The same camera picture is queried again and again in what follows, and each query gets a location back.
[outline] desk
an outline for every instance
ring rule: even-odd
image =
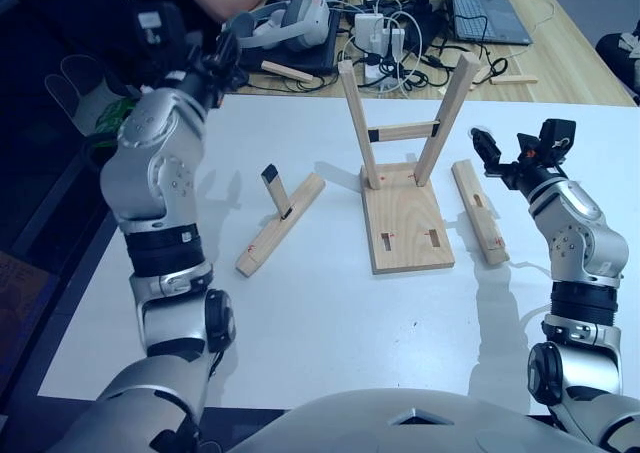
[[[555,8],[554,17],[539,25],[532,37],[534,44],[524,53],[509,59],[509,68],[505,74],[534,74],[538,77],[537,84],[529,85],[500,85],[488,83],[481,85],[469,93],[471,100],[497,101],[532,101],[551,103],[582,103],[595,105],[633,106],[631,96],[625,91],[620,81],[611,73],[600,59],[587,39],[580,33],[576,25],[567,16],[556,0],[512,0],[513,5],[531,33],[536,23],[549,17],[552,13],[552,3]],[[338,46],[346,38],[339,38]],[[471,47],[479,53],[477,47]],[[522,52],[522,46],[488,46],[492,59]],[[443,63],[455,65],[459,52],[446,51]],[[413,67],[415,57],[407,60],[407,65]],[[427,66],[421,69],[429,75],[434,83],[441,83],[445,77],[441,71]],[[257,86],[267,88],[282,88],[282,81],[263,74],[252,74],[251,81]],[[240,93],[247,94],[279,94],[256,88],[243,88]],[[376,97],[375,91],[361,90],[363,97]],[[313,93],[313,96],[342,97],[344,96],[340,82]],[[427,87],[410,93],[410,98],[441,99],[442,94],[437,88]],[[387,98],[402,98],[399,91],[385,96]]]
[[[367,119],[376,125],[431,119],[438,106],[364,100]],[[551,291],[546,244],[522,196],[481,176],[512,261],[486,267],[450,168],[471,158],[481,171],[467,136],[472,126],[491,127],[503,161],[511,161],[516,132],[537,135],[542,121],[553,117],[578,122],[563,168],[629,243],[616,324],[623,329],[625,393],[640,396],[639,108],[466,102],[431,176],[455,266],[374,276],[356,176],[362,157],[346,100],[233,95],[209,115],[208,147],[196,177],[198,229],[214,262],[213,285],[231,295],[238,327],[207,406],[292,408],[345,390],[407,387],[545,413],[526,391],[526,361],[528,348],[544,338],[540,321]],[[422,145],[387,142],[374,153],[380,163],[400,162]],[[260,178],[269,162],[289,193],[311,171],[327,186],[266,263],[245,278],[235,261],[275,212]],[[142,357],[130,272],[116,232],[41,395],[94,399],[121,368]]]

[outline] white vr headset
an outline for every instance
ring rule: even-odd
[[[281,1],[238,13],[224,29],[236,35],[242,48],[270,49],[284,42],[289,50],[301,51],[326,41],[329,7],[325,0]]]

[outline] black chair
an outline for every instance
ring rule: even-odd
[[[632,34],[640,37],[640,21]],[[629,58],[629,52],[618,46],[620,35],[620,33],[612,33],[603,36],[596,45],[596,51],[620,81],[636,93],[633,99],[636,104],[640,105],[640,96],[638,96],[640,95],[640,86],[635,86],[637,82],[634,81],[635,62],[638,60]]]

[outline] white tabletop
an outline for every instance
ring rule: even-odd
[[[431,120],[439,102],[365,100],[368,124]],[[292,408],[338,391],[429,388],[544,413],[526,390],[529,348],[544,335],[551,280],[546,244],[518,192],[481,176],[470,127],[493,132],[503,161],[516,133],[547,118],[576,120],[565,171],[581,181],[630,245],[618,326],[627,395],[640,397],[640,109],[467,102],[431,176],[454,250],[451,269],[374,276],[358,192],[362,158],[344,99],[229,96],[209,116],[197,197],[213,286],[233,299],[237,339],[210,384],[208,406]],[[374,146],[379,163],[415,159],[424,142]],[[489,268],[464,212],[451,165],[471,158],[498,216],[511,262]],[[275,213],[260,172],[280,171],[289,194],[315,171],[327,180],[284,241],[251,277],[234,269]],[[40,394],[95,399],[142,357],[117,233],[80,302]]]

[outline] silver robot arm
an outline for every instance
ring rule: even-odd
[[[518,135],[518,161],[500,164],[489,133],[473,129],[487,176],[519,190],[549,246],[553,289],[547,337],[529,356],[529,391],[556,425],[607,451],[640,447],[640,401],[621,396],[620,330],[613,326],[627,243],[560,168],[575,123],[545,121],[539,138]]]
[[[125,236],[146,358],[129,365],[54,452],[195,451],[207,386],[235,325],[229,297],[209,287],[196,226],[194,174],[207,111],[233,82],[239,50],[222,35],[179,82],[145,95],[102,170],[105,200]]]

